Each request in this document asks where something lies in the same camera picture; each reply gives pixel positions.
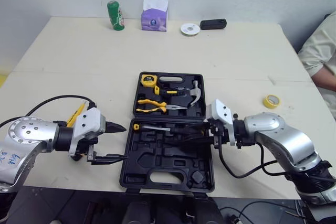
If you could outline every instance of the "toolbox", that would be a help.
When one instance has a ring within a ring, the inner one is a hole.
[[[135,191],[213,191],[210,145],[184,142],[194,131],[207,134],[194,128],[205,119],[202,75],[142,72],[136,90],[120,185]],[[155,181],[153,173],[170,173],[178,183]]]

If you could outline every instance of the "purple tissue box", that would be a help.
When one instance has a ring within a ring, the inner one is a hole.
[[[142,30],[167,31],[167,12],[157,9],[144,10],[141,14]]]

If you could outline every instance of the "black remote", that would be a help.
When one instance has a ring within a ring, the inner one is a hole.
[[[199,26],[202,30],[223,29],[226,27],[226,20],[224,18],[202,20]]]

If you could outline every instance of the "hammer head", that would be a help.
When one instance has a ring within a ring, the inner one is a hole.
[[[193,81],[193,83],[194,83],[194,88],[189,89],[189,92],[190,92],[190,95],[196,98],[192,103],[190,103],[190,107],[194,106],[195,103],[201,98],[201,89],[198,87],[198,81]]]

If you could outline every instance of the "white table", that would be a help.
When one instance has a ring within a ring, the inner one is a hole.
[[[169,21],[168,32],[141,31],[139,20],[126,20],[114,31],[108,19],[52,18],[0,88],[0,118],[25,114],[37,103],[61,94],[85,95],[97,102],[109,121],[129,127],[135,87],[141,71],[200,73],[207,103],[219,98],[239,118],[271,111],[265,95],[281,97],[272,110],[305,132],[323,159],[336,166],[336,124],[318,90],[302,67],[281,27],[266,23],[231,23],[224,30],[201,31],[195,37],[179,32],[183,22]],[[54,101],[34,115],[67,120],[82,103]],[[8,126],[0,131],[4,138]],[[124,153],[127,132],[104,134],[98,154]],[[259,148],[223,146],[228,164],[243,173],[259,165]],[[266,160],[273,157],[266,153]],[[256,172],[231,177],[213,150],[218,197],[298,198],[291,182]],[[91,166],[73,162],[65,152],[40,154],[25,185],[82,190],[125,191],[119,185],[121,162]],[[269,168],[280,171],[278,165]],[[142,190],[178,193],[168,190]]]

